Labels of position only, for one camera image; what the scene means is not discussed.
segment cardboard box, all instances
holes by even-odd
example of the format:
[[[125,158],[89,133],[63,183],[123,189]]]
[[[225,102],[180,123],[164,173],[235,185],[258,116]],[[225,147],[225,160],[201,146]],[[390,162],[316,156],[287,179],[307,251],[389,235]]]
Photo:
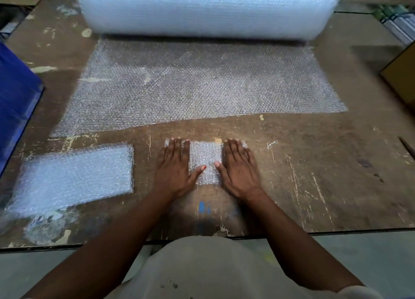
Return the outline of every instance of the cardboard box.
[[[381,76],[415,111],[415,42],[389,63],[381,71]]]

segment wooden table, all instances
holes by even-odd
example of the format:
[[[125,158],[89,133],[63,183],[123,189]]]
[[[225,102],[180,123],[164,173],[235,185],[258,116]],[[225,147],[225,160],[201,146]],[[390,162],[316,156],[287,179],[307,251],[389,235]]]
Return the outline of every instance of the wooden table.
[[[77,14],[61,13],[60,5]],[[335,13],[313,42],[348,112],[254,114],[60,138],[49,135],[65,112],[97,36],[83,37],[87,26],[74,0],[42,0],[31,15],[7,45],[30,67],[56,69],[39,75],[46,90],[0,179],[0,208],[12,196],[24,157],[106,143],[134,146],[135,193],[69,208],[67,213],[75,215],[72,221],[45,224],[53,227],[44,228],[51,235],[47,243],[28,238],[25,228],[32,219],[0,217],[0,248],[81,245],[96,236],[148,193],[154,154],[169,136],[246,140],[259,162],[265,190],[309,233],[414,227],[415,164],[397,139],[402,135],[415,146],[414,119],[377,76],[402,46],[371,15]],[[200,202],[209,208],[200,209]],[[262,230],[219,186],[205,185],[175,202],[148,240],[188,235],[260,237]]]

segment gray floor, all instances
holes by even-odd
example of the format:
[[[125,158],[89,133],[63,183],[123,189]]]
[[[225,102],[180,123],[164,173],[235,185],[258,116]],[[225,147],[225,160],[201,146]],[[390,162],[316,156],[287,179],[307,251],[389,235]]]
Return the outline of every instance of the gray floor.
[[[415,298],[415,231],[327,235],[316,240],[367,286],[385,298]],[[276,259],[266,240],[242,240],[271,264]],[[145,246],[125,280],[133,277],[154,246]],[[72,250],[0,254],[0,299],[17,299]]]

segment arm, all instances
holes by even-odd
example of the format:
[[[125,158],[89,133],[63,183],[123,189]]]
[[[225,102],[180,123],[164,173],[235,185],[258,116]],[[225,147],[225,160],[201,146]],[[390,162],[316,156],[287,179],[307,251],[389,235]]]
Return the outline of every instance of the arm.
[[[224,186],[251,208],[264,226],[268,242],[285,274],[298,285],[338,292],[361,285],[349,270],[291,220],[264,192],[251,150],[239,140],[224,146],[225,165],[215,162]]]
[[[125,215],[49,272],[22,298],[104,298],[121,284],[159,218],[190,191],[206,166],[189,176],[189,146],[171,139],[159,156],[154,187]]]

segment bubble wrap sheet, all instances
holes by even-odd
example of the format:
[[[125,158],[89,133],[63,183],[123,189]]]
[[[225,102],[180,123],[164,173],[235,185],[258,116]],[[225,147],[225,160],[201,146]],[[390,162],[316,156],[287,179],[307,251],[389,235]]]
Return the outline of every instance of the bubble wrap sheet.
[[[346,110],[309,47],[103,39],[52,135]]]
[[[241,141],[243,147],[248,147],[246,142]],[[220,175],[217,171],[215,161],[222,162],[223,143],[190,141],[189,171],[206,165],[205,171],[200,175],[197,184],[220,184]]]
[[[24,218],[130,193],[133,161],[127,144],[28,159],[6,212]]]
[[[314,39],[337,0],[79,0],[97,33]]]

